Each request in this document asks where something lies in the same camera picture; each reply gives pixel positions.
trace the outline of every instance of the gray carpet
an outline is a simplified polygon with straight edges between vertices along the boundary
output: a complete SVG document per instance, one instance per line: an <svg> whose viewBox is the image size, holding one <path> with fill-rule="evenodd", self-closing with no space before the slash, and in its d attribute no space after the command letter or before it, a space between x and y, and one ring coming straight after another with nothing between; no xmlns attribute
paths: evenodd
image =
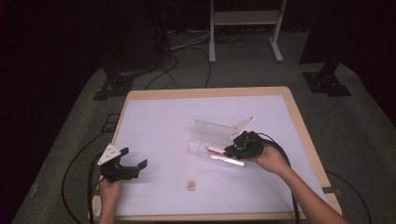
<svg viewBox="0 0 396 224"><path fill-rule="evenodd" d="M281 32L278 45L284 57L276 63L268 43L269 34L249 34L230 45L216 45L217 61L211 65L208 88L218 87L289 87L303 116L307 130L325 170L349 181L361 194L370 209L373 223L394 223L396 220L396 130L359 77L340 65L336 76L352 96L329 97L311 93L302 72L318 71L322 64L299 64L308 33ZM173 46L196 36L171 34ZM196 48L207 52L207 44ZM203 88L209 72L206 56L196 49L175 52L177 67L171 71L181 89ZM172 67L175 61L165 63ZM143 90L162 73L157 69L138 77L133 90ZM120 113L125 97L93 101L106 79L103 70L92 75L59 133L31 192L26 196L14 223L73 223L61 197L64 172L75 155L104 125L109 113ZM169 76L162 76L150 89L175 89ZM65 180L65 198L70 210L83 223L88 223L86 186L90 162L104 150L113 133L104 133L93 141L75 160ZM328 175L341 192L337 198L350 223L367 223L364 207L357 194L340 179Z"/></svg>

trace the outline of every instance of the black stand base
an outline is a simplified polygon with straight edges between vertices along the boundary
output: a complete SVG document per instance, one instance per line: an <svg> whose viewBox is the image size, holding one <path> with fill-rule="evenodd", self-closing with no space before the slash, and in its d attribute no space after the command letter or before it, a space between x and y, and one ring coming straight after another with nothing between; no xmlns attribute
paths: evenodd
<svg viewBox="0 0 396 224"><path fill-rule="evenodd" d="M327 93L329 96L351 96L346 86L340 84L335 75L321 72L303 72L306 83L313 93Z"/></svg>
<svg viewBox="0 0 396 224"><path fill-rule="evenodd" d="M105 101L107 100L107 97L126 96L128 95L128 92L131 90L133 84L134 84L134 78L123 77L122 81L118 83L117 88L113 89L112 85L110 85L108 80L106 80L102 86L102 89L96 92L92 100Z"/></svg>

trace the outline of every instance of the white metal stand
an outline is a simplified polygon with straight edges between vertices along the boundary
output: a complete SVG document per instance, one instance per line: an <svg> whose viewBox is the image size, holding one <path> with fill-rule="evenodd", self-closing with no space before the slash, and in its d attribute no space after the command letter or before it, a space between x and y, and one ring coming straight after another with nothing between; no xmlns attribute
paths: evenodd
<svg viewBox="0 0 396 224"><path fill-rule="evenodd" d="M276 57L276 61L283 62L283 57L277 46L280 25L282 23L286 2L282 0L280 10L266 11L219 11L215 12L214 1L210 1L210 41L209 41L209 61L216 61L215 52L215 25L247 25L247 24L274 24L274 36L269 37L271 47Z"/></svg>

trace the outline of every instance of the small wooden block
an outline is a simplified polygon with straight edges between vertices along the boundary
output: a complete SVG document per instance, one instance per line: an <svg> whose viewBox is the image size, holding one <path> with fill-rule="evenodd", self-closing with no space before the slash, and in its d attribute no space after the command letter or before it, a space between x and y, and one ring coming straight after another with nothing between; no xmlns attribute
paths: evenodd
<svg viewBox="0 0 396 224"><path fill-rule="evenodd" d="M196 180L194 180L194 179L189 179L189 184L188 184L188 186L187 186L187 190L191 190L191 191L195 190L196 183L197 183Z"/></svg>

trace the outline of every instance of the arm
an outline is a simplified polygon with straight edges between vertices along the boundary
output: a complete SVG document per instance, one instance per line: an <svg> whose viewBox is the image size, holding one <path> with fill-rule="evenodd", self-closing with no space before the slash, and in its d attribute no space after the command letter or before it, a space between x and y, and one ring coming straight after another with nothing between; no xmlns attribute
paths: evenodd
<svg viewBox="0 0 396 224"><path fill-rule="evenodd" d="M114 223L114 214L122 192L122 181L117 180L114 183L110 183L104 178L99 183L99 191L102 209L100 211L98 223L112 224Z"/></svg>
<svg viewBox="0 0 396 224"><path fill-rule="evenodd" d="M262 154L249 161L255 161L262 169L279 175L285 181L310 223L347 223L305 184L275 148L265 145Z"/></svg>

